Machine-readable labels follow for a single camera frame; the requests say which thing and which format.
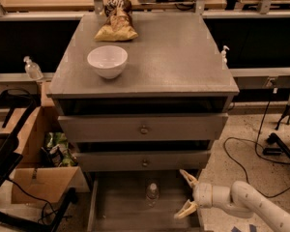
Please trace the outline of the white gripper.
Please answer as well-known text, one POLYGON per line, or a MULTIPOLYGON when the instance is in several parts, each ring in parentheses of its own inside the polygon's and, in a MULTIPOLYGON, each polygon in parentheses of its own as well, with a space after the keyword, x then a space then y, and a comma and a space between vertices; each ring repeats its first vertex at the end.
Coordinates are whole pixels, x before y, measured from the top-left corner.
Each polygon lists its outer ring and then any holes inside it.
POLYGON ((194 213, 198 206, 201 208, 228 209, 231 204, 231 190, 229 187, 213 186, 208 183, 198 184, 198 180, 186 170, 180 169, 180 174, 193 189, 194 201, 189 199, 183 207, 174 215, 175 219, 185 218, 194 213))

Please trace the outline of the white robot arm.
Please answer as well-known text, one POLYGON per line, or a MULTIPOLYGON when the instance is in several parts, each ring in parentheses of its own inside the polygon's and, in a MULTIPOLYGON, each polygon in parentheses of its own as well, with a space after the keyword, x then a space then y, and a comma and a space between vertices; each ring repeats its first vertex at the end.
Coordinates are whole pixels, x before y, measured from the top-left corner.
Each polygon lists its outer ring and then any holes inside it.
POLYGON ((186 201, 174 215, 181 219, 198 208, 218 208, 236 218, 258 215, 274 232, 290 232, 290 214, 278 207, 250 184, 236 181, 229 187, 213 186, 199 182, 194 176, 180 169, 180 174, 192 188, 193 200, 186 201))

